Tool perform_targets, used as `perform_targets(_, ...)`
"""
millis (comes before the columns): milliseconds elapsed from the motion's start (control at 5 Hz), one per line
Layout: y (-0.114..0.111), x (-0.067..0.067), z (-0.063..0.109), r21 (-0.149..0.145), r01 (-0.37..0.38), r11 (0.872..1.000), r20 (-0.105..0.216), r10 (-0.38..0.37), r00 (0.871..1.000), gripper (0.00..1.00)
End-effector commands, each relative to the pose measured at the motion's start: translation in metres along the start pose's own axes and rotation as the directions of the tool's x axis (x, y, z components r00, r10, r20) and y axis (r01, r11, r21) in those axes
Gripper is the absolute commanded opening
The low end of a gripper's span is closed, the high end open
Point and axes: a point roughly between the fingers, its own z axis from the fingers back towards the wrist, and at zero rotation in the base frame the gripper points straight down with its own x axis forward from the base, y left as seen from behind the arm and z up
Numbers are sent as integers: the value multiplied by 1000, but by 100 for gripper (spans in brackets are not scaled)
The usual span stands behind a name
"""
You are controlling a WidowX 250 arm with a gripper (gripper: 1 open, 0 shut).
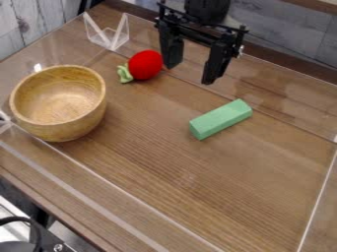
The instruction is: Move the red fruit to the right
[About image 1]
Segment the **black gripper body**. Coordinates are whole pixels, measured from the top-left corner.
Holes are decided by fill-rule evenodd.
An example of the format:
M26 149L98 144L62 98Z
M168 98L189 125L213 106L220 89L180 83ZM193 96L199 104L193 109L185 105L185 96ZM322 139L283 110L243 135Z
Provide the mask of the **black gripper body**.
M244 50L244 37L248 27L228 16L232 0L158 0L160 8L156 27L160 22L176 26L181 37L207 46L224 34L235 35L233 57Z

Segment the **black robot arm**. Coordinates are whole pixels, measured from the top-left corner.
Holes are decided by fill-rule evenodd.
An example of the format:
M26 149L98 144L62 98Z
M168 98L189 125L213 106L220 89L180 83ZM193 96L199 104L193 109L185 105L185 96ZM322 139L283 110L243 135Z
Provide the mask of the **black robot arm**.
M228 16L232 0L173 0L157 2L160 13L156 27L164 64L169 69L184 62L185 39L211 49L203 83L212 85L224 76L233 58L244 51L249 28Z

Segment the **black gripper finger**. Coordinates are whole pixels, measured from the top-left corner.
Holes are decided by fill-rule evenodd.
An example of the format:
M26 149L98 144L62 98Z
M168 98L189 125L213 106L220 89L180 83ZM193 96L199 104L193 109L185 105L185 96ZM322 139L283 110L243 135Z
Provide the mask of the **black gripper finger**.
M177 67L184 61L185 41L176 26L160 22L160 44L165 66Z
M233 56L235 35L224 34L220 39L207 43L211 49L211 57L205 65L203 83L212 85L217 78L224 75Z

